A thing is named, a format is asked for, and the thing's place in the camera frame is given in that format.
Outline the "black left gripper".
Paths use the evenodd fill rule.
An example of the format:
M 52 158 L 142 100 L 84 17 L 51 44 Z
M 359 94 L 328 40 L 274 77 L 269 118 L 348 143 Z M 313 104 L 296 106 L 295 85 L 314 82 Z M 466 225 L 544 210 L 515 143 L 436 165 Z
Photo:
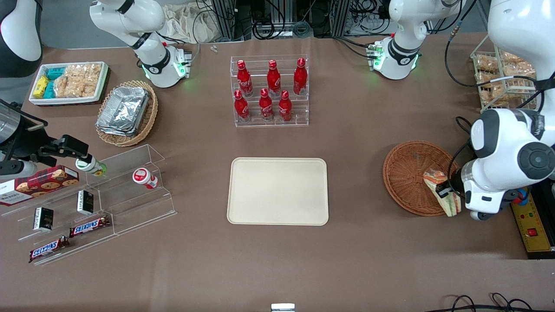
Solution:
M 435 186 L 436 195 L 439 198 L 445 198 L 452 191 L 461 198 L 464 196 L 464 182 L 462 179 L 462 173 L 466 167 L 466 164 L 462 167 L 454 170 L 454 163 L 451 162 L 448 166 L 448 182 L 442 182 Z

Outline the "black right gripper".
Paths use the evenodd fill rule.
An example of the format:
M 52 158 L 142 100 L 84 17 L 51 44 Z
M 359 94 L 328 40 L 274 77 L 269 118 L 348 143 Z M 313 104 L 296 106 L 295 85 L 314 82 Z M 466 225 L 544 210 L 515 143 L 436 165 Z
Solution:
M 89 145 L 70 135 L 54 140 L 45 127 L 48 123 L 31 115 L 18 112 L 2 112 L 1 153 L 5 160 L 23 160 L 42 164 L 56 164 L 53 157 L 71 157 L 89 161 Z M 53 142 L 58 150 L 42 149 Z

